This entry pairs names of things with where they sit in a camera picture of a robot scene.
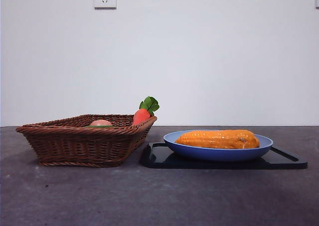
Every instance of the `brown wicker basket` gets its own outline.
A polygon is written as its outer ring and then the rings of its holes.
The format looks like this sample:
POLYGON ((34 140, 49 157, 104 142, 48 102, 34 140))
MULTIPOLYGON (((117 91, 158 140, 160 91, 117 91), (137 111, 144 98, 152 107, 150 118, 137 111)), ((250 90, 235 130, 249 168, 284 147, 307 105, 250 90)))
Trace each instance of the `brown wicker basket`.
POLYGON ((157 117, 132 126, 133 115, 80 115, 17 127, 41 165, 115 167, 141 145, 157 117), (86 128, 105 119, 115 127, 86 128))

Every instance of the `pink fruit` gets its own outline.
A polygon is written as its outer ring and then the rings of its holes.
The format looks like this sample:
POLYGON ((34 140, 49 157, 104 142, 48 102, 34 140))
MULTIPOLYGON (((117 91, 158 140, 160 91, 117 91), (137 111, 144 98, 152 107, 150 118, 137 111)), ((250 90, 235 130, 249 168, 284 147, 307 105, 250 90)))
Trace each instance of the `pink fruit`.
POLYGON ((112 123, 107 120, 95 120, 90 124, 90 126, 99 126, 99 125, 112 125, 112 123))

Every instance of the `blue plate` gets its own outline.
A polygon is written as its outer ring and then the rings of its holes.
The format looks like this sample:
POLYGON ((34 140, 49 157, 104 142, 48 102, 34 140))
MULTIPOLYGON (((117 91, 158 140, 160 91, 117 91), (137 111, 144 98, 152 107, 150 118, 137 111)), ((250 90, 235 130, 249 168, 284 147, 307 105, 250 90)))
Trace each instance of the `blue plate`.
POLYGON ((213 149, 175 143, 179 136, 189 131, 193 130, 183 130, 169 133, 164 135, 164 141, 174 152, 189 158, 200 160, 228 162, 253 160, 266 154, 274 144, 273 140, 256 134, 255 136, 259 139, 260 147, 253 149, 213 149))

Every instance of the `yellow corn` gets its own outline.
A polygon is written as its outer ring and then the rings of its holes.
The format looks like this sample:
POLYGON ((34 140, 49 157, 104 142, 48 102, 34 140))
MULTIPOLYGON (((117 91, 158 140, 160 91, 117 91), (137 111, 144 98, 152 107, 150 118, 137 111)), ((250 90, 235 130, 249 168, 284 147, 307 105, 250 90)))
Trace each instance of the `yellow corn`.
POLYGON ((249 130, 196 130, 182 134, 175 143, 217 149, 258 148, 259 140, 249 130))

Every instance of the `table surface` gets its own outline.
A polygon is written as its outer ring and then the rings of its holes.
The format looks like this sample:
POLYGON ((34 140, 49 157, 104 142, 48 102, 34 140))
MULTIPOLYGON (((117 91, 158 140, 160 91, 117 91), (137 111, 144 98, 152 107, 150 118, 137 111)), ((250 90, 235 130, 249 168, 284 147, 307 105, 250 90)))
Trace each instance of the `table surface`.
POLYGON ((1 127, 2 226, 316 226, 319 126, 153 126, 119 167, 40 166, 15 127, 1 127), (302 170, 150 169, 149 142, 188 129, 248 129, 308 161, 302 170))

